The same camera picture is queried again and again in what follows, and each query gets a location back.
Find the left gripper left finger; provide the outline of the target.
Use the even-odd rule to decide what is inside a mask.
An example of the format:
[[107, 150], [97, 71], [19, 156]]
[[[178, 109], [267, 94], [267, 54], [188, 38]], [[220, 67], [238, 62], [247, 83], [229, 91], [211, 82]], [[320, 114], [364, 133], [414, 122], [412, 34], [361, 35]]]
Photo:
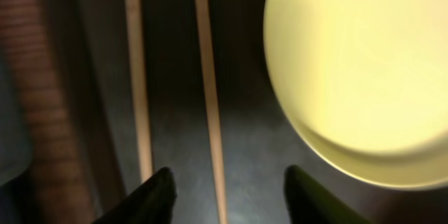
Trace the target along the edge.
[[170, 224], [176, 198], [174, 174], [163, 167], [93, 224]]

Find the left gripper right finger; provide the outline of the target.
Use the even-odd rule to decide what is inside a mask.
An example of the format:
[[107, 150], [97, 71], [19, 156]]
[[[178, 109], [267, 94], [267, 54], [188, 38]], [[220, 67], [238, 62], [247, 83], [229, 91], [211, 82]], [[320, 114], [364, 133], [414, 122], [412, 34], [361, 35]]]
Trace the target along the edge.
[[283, 193], [291, 223], [369, 223], [297, 165], [286, 168]]

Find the wooden chopstick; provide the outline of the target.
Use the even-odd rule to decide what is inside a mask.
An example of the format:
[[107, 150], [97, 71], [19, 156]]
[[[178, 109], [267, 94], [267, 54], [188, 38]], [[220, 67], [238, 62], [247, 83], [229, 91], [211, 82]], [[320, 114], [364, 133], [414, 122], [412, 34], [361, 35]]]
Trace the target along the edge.
[[214, 52], [209, 17], [209, 0], [195, 0], [195, 8], [218, 221], [220, 224], [228, 224], [225, 171], [214, 67]]
[[141, 0], [125, 0], [129, 67], [141, 180], [153, 174]]

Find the grey plastic dishwasher rack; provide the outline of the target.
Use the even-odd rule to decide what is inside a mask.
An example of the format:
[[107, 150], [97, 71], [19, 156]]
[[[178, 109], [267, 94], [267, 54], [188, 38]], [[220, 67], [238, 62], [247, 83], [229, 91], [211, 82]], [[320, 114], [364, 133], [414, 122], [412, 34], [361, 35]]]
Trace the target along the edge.
[[32, 144], [6, 60], [1, 58], [1, 222], [23, 223], [17, 178], [30, 166]]

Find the dark brown serving tray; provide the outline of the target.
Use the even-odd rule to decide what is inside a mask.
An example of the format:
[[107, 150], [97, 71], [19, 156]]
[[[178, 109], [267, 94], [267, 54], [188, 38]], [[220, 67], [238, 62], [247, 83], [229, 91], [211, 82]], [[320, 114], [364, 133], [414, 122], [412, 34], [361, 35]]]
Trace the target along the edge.
[[[43, 0], [52, 51], [99, 214], [141, 182], [125, 0]], [[141, 0], [155, 169], [174, 172], [175, 223], [217, 223], [194, 0]], [[284, 170], [298, 165], [373, 223], [446, 223], [447, 190], [398, 192], [319, 158], [280, 109], [263, 53], [265, 0], [210, 0], [227, 216], [287, 223]]]

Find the yellow round plate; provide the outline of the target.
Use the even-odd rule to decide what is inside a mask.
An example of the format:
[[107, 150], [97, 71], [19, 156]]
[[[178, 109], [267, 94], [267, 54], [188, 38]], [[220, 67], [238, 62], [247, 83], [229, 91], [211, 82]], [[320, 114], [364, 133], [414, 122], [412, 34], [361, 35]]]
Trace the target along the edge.
[[287, 119], [360, 181], [447, 184], [447, 0], [266, 0], [265, 57]]

